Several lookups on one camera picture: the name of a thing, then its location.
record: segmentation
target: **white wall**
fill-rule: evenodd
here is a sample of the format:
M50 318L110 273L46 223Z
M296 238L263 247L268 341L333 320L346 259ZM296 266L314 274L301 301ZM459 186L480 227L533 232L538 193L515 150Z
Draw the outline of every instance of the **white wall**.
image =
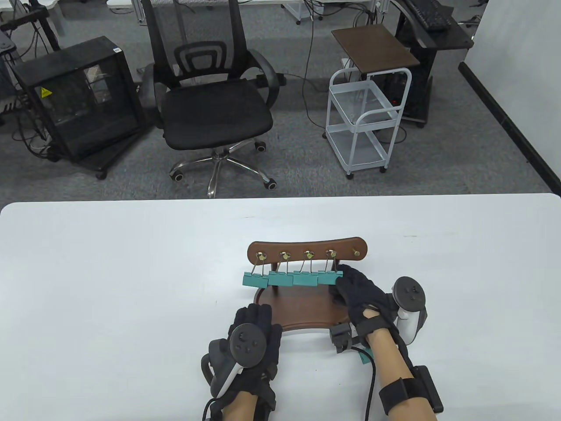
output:
M561 0L490 0L466 64L561 177Z

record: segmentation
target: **black desk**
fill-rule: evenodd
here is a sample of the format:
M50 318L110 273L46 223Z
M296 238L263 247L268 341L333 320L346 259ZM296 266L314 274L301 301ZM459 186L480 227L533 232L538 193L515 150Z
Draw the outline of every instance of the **black desk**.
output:
M401 13L396 38L409 47L411 54L421 63L420 66L411 68L413 80L403 119L417 123L418 127L424 127L429 119L430 93L433 87L433 77L430 73L436 53L442 50L470 49L473 47L473 41L454 19L452 27L447 31L427 32L403 0L391 1ZM454 10L453 7L442 5L439 9L450 17Z

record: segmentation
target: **chair armrest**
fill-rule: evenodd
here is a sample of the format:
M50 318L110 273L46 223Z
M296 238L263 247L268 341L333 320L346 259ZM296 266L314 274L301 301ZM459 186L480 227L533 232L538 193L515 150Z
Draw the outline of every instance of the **chair armrest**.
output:
M271 108L277 97L279 95L279 78L273 66L263 57L259 52L249 49L247 50L249 54L249 67L257 67L263 71L265 78L267 79L267 86L269 87L269 94L267 95L266 104L267 107Z
M142 75L142 83L140 84L139 99L148 118L156 125L157 128L163 129L164 122L158 109L158 101L156 99L156 82L154 80L154 64L151 63L144 68Z

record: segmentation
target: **warning label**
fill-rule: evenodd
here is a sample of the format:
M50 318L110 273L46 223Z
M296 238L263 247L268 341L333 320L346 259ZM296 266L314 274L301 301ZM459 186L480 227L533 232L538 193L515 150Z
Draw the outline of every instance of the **warning label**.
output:
M50 90L45 89L45 88L41 88L41 98L46 98L46 97L48 97L49 95L52 95L52 94L53 93Z

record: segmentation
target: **gray carpet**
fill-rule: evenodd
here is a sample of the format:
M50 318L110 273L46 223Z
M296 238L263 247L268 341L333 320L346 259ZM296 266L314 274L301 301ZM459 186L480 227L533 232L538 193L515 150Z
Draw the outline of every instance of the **gray carpet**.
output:
M456 6L454 17L467 19L480 9L468 8L475 0L448 0ZM115 15L104 2L63 3L68 21L65 45L106 35L125 52L131 71L151 61L146 27L134 14ZM330 31L352 25L355 12L342 11L315 23L314 48L309 78L325 90L331 74L344 56ZM278 6L242 7L248 45L259 50L277 71L303 75L310 42L311 22L296 26ZM392 30L397 14L386 18ZM14 34L18 45L27 46L31 33ZM389 170L356 172L348 181L320 128L306 118L300 90L302 81L289 76L273 108L274 128L262 136L265 153L253 147L237 156L258 163L278 182L266 191L258 178L225 166L219 198L410 195L469 193L531 193L549 191L506 133L478 99L457 70L466 52L441 52L434 65L434 90L430 122L424 129L404 125L407 140L396 145ZM327 95L306 87L310 116L325 122ZM66 162L51 163L31 156L11 139L14 122L0 127L0 208L10 202L31 200L129 200L204 198L211 167L202 164L175 183L168 177L174 162L205 154L169 149L161 131L154 129L114 166L105 181Z

